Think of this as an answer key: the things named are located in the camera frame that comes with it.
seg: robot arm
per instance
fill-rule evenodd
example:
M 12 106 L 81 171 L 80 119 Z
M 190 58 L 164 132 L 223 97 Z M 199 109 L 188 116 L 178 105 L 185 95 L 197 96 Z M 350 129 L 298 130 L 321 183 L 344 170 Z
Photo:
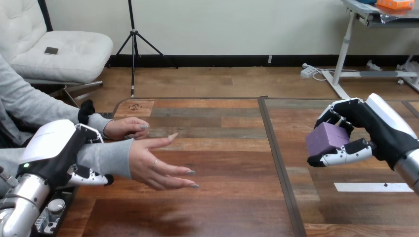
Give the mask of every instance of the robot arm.
M 0 178 L 10 190 L 0 200 L 0 237 L 29 237 L 34 223 L 57 187 L 69 184 L 109 185 L 111 175 L 100 175 L 76 164 L 85 143 L 103 143 L 100 133 L 83 124 L 58 120 L 41 127 L 19 159 L 17 178 L 0 167 Z
M 331 154 L 308 158 L 314 167 L 353 163 L 375 156 L 386 161 L 419 195 L 419 142 L 409 125 L 378 95 L 364 102 L 353 98 L 333 102 L 318 118 L 346 129 L 350 136 L 355 127 L 365 128 L 371 140 L 359 139 L 337 148 Z

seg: white cushion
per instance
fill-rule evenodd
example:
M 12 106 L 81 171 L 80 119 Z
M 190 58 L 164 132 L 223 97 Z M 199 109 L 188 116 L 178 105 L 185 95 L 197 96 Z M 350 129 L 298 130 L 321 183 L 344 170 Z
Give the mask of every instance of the white cushion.
M 0 0 L 0 54 L 10 63 L 45 34 L 37 0 Z
M 58 48 L 58 54 L 44 54 L 47 47 Z M 100 75 L 112 48 L 112 40 L 103 34 L 52 31 L 10 65 L 25 79 L 88 83 Z

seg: power strip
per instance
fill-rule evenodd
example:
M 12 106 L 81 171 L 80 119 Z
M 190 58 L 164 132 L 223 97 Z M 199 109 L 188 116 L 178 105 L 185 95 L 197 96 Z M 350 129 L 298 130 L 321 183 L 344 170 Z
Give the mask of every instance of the power strip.
M 316 73 L 316 71 L 317 71 L 316 68 L 312 66 L 308 66 L 307 68 L 301 71 L 301 76 L 304 78 L 310 78 Z

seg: woman's hand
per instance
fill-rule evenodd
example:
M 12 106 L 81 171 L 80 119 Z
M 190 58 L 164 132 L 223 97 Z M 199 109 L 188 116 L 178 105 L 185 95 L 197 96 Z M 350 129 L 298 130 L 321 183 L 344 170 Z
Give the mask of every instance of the woman's hand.
M 174 177 L 193 175 L 195 171 L 186 167 L 166 164 L 149 151 L 170 145 L 176 136 L 177 133 L 166 138 L 134 141 L 129 151 L 129 169 L 132 178 L 155 190 L 199 188 L 199 185 L 194 181 Z
M 103 134 L 116 141 L 127 138 L 135 138 L 136 140 L 144 139 L 150 135 L 150 125 L 139 118 L 130 117 L 117 121 L 110 121 L 103 129 Z

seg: tripod leg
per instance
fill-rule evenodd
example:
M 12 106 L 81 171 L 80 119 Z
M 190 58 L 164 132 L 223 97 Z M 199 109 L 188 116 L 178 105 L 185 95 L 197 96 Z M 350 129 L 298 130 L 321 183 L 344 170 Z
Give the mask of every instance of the tripod leg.
M 121 46 L 121 48 L 118 50 L 117 54 L 115 56 L 118 56 L 120 54 L 120 52 L 122 51 L 122 49 L 125 47 L 126 43 L 128 42 L 129 38 L 133 36 L 132 34 L 129 34 L 128 38 L 125 40 L 125 42 L 123 43 L 123 45 Z M 109 63 L 107 65 L 108 68 L 111 67 L 111 60 L 109 60 Z
M 134 37 L 135 40 L 135 56 L 138 58 L 140 55 L 138 55 L 138 45 L 137 45 L 137 36 L 133 35 L 132 37 Z
M 166 62 L 169 62 L 169 64 L 172 66 L 172 67 L 174 67 L 174 68 L 179 68 L 178 66 L 176 66 L 173 62 L 172 62 L 172 60 L 170 60 L 170 59 L 168 59 L 167 57 L 165 57 L 165 55 L 164 54 L 162 54 L 156 47 L 154 47 L 150 42 L 148 42 L 143 36 L 141 36 L 140 35 L 140 33 L 137 31 L 137 32 L 135 32 L 137 35 L 138 35 L 138 37 L 140 37 L 144 42 L 146 42 L 150 47 L 152 47 L 156 52 L 158 52 L 162 57 L 163 57 L 163 59 L 165 59 L 166 60 Z
M 135 35 L 132 37 L 132 77 L 131 77 L 131 98 L 134 97 L 134 69 L 135 69 Z

